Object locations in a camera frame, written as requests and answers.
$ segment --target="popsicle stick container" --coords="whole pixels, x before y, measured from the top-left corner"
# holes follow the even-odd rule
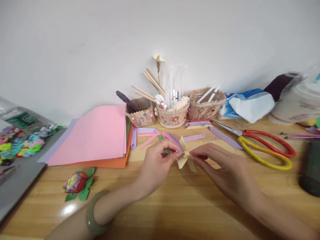
[[[133,99],[131,102],[138,108],[139,112],[132,112],[127,106],[126,116],[128,116],[132,124],[139,127],[147,127],[154,124],[157,120],[154,114],[155,104],[146,98]]]
[[[188,118],[191,120],[201,120],[214,118],[218,113],[220,107],[226,102],[226,95],[218,91],[213,97],[212,101],[208,102],[214,89],[203,99],[202,103],[197,101],[209,90],[210,88],[204,88],[199,90],[193,90],[189,93],[190,108],[188,111]]]
[[[183,107],[175,111],[164,111],[159,106],[157,106],[160,124],[165,128],[180,127],[186,121],[189,104],[189,101],[187,101],[187,103]]]

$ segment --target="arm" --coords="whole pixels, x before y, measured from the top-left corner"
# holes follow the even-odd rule
[[[236,205],[284,239],[319,240],[320,233],[291,215],[260,192],[249,173],[247,161],[213,144],[190,151],[190,158],[209,176],[218,189]],[[221,168],[211,167],[212,159]]]
[[[172,152],[163,157],[161,153],[164,149],[181,151],[176,144],[169,140],[162,140],[149,147],[138,178],[132,184],[107,193],[97,201],[93,214],[99,225],[107,224],[122,209],[149,196],[161,185],[168,174],[171,164],[182,155],[181,152]],[[45,239],[93,239],[95,235],[89,232],[87,228],[86,212],[87,206],[67,218]]]

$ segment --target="jade bangle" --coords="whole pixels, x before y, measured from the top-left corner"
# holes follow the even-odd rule
[[[112,220],[112,221],[108,222],[106,225],[101,226],[101,225],[97,224],[96,220],[94,219],[94,215],[93,215],[94,205],[99,200],[99,198],[101,198],[102,196],[104,196],[108,192],[109,192],[108,190],[98,192],[92,198],[92,200],[89,202],[89,205],[88,205],[87,215],[86,215],[87,227],[88,227],[88,230],[95,235],[104,234],[108,230],[109,226],[112,224],[112,221],[113,221]]]

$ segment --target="red scissor handle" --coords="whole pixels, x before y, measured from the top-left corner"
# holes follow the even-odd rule
[[[263,139],[259,138],[256,135],[253,135],[251,133],[255,133],[255,134],[260,134],[260,135],[264,135],[267,136],[271,139],[276,140],[278,143],[280,143],[282,146],[285,147],[285,149],[288,151],[288,153],[284,153],[281,152],[279,149],[276,149],[275,147],[273,147],[271,144],[267,143],[266,141],[264,141]],[[266,132],[261,132],[261,131],[256,131],[256,130],[244,130],[243,131],[243,135],[247,136],[247,137],[251,137],[254,138],[255,140],[261,142],[263,145],[265,145],[266,147],[268,147],[269,149],[271,149],[274,152],[277,152],[287,158],[292,158],[296,155],[296,151],[290,146],[290,144],[288,144],[287,142],[285,142],[284,140],[282,140],[281,138],[278,138],[270,133],[266,133]]]

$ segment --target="wooden skewer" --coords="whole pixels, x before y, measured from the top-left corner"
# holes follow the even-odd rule
[[[149,79],[153,82],[153,84],[156,86],[156,88],[158,89],[159,93],[165,98],[165,93],[161,90],[161,88],[159,87],[159,85],[154,81],[154,79],[149,75],[149,73],[144,70],[144,72],[147,74],[147,76],[149,77]]]
[[[139,89],[139,88],[137,88],[137,87],[135,87],[135,86],[133,86],[133,85],[131,85],[131,87],[137,89],[138,91],[144,93],[145,95],[147,95],[148,97],[150,97],[150,98],[152,98],[152,99],[154,99],[154,100],[156,99],[155,97],[151,96],[150,94],[146,93],[145,91],[142,91],[141,89]]]
[[[149,78],[149,76],[146,74],[146,71],[143,72],[143,75],[148,79],[148,81],[158,90],[158,92],[165,98],[163,93],[160,91],[159,88],[155,85],[155,83]]]
[[[154,99],[152,99],[152,98],[149,98],[147,95],[144,95],[144,94],[142,94],[142,93],[139,93],[139,92],[134,92],[134,93],[136,93],[136,94],[138,94],[138,95],[140,95],[140,96],[142,96],[142,97],[144,97],[144,98],[146,98],[146,99],[149,99],[150,101],[152,101],[152,102],[157,102],[156,100],[154,100]]]
[[[161,86],[161,84],[158,82],[158,80],[154,77],[154,75],[152,75],[152,73],[150,72],[150,70],[148,68],[146,68],[146,71],[149,73],[149,75],[153,78],[153,80],[159,85],[159,87],[161,88],[161,90],[163,91],[164,94],[166,94],[166,91],[163,89],[163,87]]]

